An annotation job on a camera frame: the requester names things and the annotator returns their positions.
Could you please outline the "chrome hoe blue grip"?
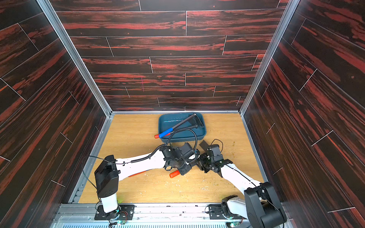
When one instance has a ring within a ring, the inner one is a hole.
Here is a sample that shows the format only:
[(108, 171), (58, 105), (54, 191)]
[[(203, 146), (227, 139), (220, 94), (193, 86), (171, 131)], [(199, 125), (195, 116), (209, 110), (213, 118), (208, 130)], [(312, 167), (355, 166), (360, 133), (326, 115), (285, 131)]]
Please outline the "chrome hoe blue grip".
[(166, 131), (164, 131), (164, 132), (162, 132), (162, 133), (160, 133), (160, 134), (155, 135), (155, 139), (157, 139), (157, 138), (162, 138), (162, 137), (164, 137), (164, 136), (166, 136), (166, 135), (170, 135), (170, 134), (171, 134), (171, 132), (172, 132), (173, 130), (175, 130), (177, 127), (181, 126), (181, 125), (182, 125), (182, 124), (184, 124), (185, 122), (188, 122), (189, 120), (191, 120), (191, 119), (193, 119), (193, 118), (195, 118), (195, 117), (196, 117), (196, 113), (193, 113), (191, 116), (189, 116), (188, 118), (186, 118), (186, 119), (184, 119), (183, 121), (179, 122), (178, 124), (174, 125), (173, 127), (171, 127), (171, 128), (169, 128), (169, 129), (167, 129)]

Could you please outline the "green handle red tip hoe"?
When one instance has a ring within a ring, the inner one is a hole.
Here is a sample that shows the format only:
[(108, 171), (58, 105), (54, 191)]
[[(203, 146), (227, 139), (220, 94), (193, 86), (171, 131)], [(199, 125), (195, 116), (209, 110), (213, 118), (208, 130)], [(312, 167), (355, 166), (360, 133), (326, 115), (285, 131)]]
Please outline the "green handle red tip hoe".
[(139, 174), (145, 173), (145, 172), (147, 172), (147, 171), (143, 171), (143, 172), (135, 173), (135, 174), (132, 174), (132, 175), (130, 175), (130, 176), (128, 176), (128, 177), (133, 177), (133, 176), (136, 176), (136, 175), (139, 175)]

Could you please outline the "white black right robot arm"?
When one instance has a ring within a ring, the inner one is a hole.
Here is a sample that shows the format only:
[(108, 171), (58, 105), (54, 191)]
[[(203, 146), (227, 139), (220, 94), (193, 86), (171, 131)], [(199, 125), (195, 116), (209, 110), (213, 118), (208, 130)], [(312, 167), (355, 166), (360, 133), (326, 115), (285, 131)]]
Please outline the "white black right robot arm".
[(221, 213), (227, 219), (240, 216), (248, 219), (253, 228), (285, 227), (287, 216), (278, 195), (269, 182), (261, 183), (239, 170), (229, 159), (224, 159), (217, 144), (203, 145), (200, 155), (200, 169), (205, 173), (213, 171), (233, 184), (244, 199), (231, 195), (222, 199)]

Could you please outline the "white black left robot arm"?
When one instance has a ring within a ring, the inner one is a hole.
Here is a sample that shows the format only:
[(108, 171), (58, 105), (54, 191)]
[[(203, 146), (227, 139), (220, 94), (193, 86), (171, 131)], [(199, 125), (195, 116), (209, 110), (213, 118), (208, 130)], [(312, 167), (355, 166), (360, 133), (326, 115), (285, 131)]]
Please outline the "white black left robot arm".
[(107, 156), (94, 172), (97, 195), (101, 199), (104, 213), (118, 209), (117, 191), (120, 181), (162, 168), (166, 171), (177, 169), (180, 175), (185, 175), (196, 165), (199, 155), (199, 150), (186, 142), (181, 147), (162, 144), (150, 154), (132, 158), (115, 159), (113, 155)]

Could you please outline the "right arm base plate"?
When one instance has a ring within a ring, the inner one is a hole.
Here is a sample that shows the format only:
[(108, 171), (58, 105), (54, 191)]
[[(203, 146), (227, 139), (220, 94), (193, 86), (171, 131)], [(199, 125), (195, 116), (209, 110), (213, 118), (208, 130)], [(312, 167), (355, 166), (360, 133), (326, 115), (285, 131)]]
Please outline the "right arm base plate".
[(204, 210), (209, 214), (210, 219), (244, 219), (244, 217), (233, 214), (225, 204), (209, 204)]

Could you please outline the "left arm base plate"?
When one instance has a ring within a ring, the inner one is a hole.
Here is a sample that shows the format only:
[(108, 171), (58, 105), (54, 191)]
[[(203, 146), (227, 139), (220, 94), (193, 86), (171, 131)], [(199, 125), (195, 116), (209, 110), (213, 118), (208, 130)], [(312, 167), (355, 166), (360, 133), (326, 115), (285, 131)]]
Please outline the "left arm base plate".
[(97, 207), (97, 211), (94, 217), (94, 220), (120, 220), (127, 221), (132, 220), (135, 210), (135, 205), (127, 205), (127, 204), (119, 204), (118, 208), (112, 212), (106, 213), (104, 212), (104, 208), (102, 205)]

